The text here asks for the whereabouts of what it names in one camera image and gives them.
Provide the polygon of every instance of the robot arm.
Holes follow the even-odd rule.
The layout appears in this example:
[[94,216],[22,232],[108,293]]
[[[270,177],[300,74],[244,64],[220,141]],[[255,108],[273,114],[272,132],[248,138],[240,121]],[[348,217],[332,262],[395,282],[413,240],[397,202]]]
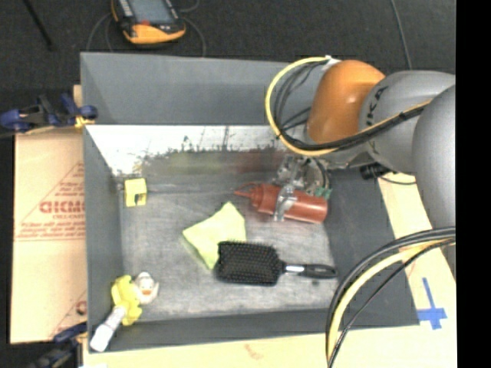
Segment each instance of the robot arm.
[[[304,62],[317,64],[319,59]],[[302,64],[291,64],[280,74]],[[275,78],[269,95],[277,83]],[[331,65],[318,83],[302,138],[291,140],[272,116],[269,122],[290,150],[318,157],[328,169],[378,163],[415,176],[431,225],[442,228],[456,224],[455,94],[455,76],[451,74],[401,71],[385,77],[369,64],[340,61]],[[267,114],[269,107],[267,94]],[[418,113],[407,118],[407,111],[416,109]],[[397,125],[370,133],[397,118]],[[330,146],[362,133],[367,139],[355,146]],[[454,252],[450,256],[447,259],[455,276]]]

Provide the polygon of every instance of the blue clamp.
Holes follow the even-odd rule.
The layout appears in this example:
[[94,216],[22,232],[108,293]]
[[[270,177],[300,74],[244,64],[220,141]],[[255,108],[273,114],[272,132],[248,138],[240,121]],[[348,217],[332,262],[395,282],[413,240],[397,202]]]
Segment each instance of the blue clamp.
[[94,121],[98,117],[97,108],[91,105],[78,107],[68,93],[61,95],[61,105],[53,105],[43,94],[38,96],[35,105],[0,114],[0,126],[14,133],[26,133],[42,127],[74,126],[78,117]]

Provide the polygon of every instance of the yellow sponge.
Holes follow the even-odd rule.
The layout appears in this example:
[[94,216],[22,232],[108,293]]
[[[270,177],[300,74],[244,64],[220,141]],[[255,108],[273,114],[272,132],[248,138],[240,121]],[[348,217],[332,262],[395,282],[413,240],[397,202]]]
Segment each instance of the yellow sponge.
[[226,240],[246,241],[246,222],[231,203],[227,202],[210,218],[183,231],[211,270],[218,261],[218,243]]

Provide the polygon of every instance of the yellow toy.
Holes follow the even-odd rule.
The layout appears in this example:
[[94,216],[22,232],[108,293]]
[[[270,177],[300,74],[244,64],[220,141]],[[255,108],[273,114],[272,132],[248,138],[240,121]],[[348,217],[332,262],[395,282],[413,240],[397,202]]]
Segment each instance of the yellow toy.
[[120,324],[130,326],[137,321],[143,312],[140,305],[151,303],[157,297],[158,290],[158,282],[155,283],[147,272],[140,273],[135,281],[131,275],[117,278],[110,289],[113,310],[95,330],[90,342],[91,348],[104,352]]

